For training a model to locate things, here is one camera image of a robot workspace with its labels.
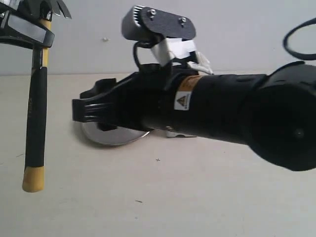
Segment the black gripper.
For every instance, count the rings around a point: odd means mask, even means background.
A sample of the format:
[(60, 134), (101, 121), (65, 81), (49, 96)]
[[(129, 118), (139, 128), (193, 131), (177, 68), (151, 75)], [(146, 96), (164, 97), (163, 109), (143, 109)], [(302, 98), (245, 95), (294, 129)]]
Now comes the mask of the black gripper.
[[(177, 131), (173, 109), (177, 86), (178, 66), (147, 64), (118, 83), (116, 78), (98, 80), (91, 89), (79, 95), (80, 99), (72, 100), (72, 119), (96, 123), (100, 130), (122, 126), (140, 131)], [(110, 89), (112, 103), (88, 99)]]

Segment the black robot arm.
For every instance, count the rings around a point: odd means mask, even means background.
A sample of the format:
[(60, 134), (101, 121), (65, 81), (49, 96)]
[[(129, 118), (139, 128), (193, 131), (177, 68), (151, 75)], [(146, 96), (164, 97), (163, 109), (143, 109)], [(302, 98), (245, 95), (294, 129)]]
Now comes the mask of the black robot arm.
[(247, 145), (291, 171), (316, 167), (316, 68), (298, 61), (270, 75), (200, 75), (145, 64), (102, 79), (72, 100), (74, 121), (155, 129)]

